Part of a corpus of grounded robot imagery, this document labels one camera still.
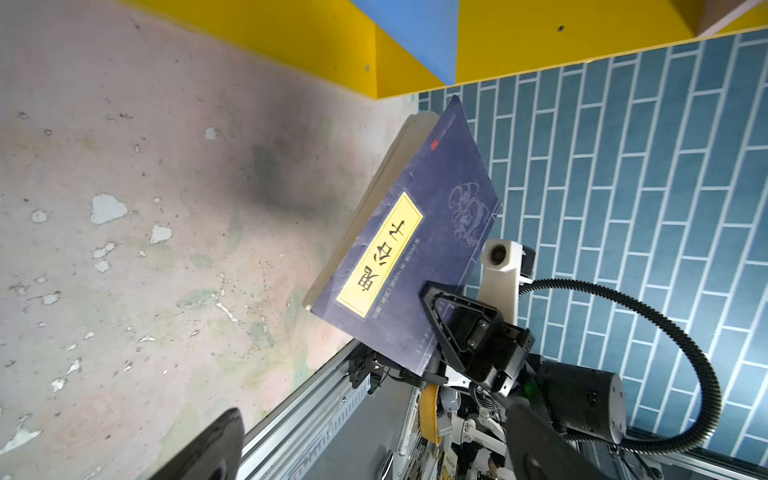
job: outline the tiled surface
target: tiled surface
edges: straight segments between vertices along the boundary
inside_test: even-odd
[[[710,449],[768,456],[766,32],[420,94],[458,94],[505,208],[493,237],[536,278],[601,283],[663,311],[711,358],[727,400]],[[467,292],[477,293],[482,272]],[[631,423],[697,414],[688,361],[648,321],[582,293],[522,299],[537,353],[619,372]]]

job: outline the black corrugated hose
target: black corrugated hose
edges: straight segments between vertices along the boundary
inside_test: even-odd
[[[582,282],[580,280],[567,279],[547,279],[536,280],[533,283],[524,283],[520,285],[520,295],[534,290],[549,289],[577,290],[579,292],[591,293],[601,296],[605,299],[626,306],[628,309],[639,313],[649,319],[662,332],[666,333],[683,351],[694,367],[696,376],[701,385],[701,410],[696,422],[685,432],[668,439],[655,440],[634,440],[624,439],[616,445],[619,449],[629,452],[645,453],[648,455],[664,455],[667,453],[679,453],[690,450],[701,445],[705,440],[712,436],[720,421],[720,410],[723,406],[722,396],[720,394],[720,384],[709,360],[703,354],[701,349],[694,341],[679,327],[667,317],[649,307],[645,303],[624,295],[621,292],[597,285],[596,283]],[[565,436],[566,440],[575,442],[598,442],[613,445],[603,439],[586,435],[580,432],[569,432]]]

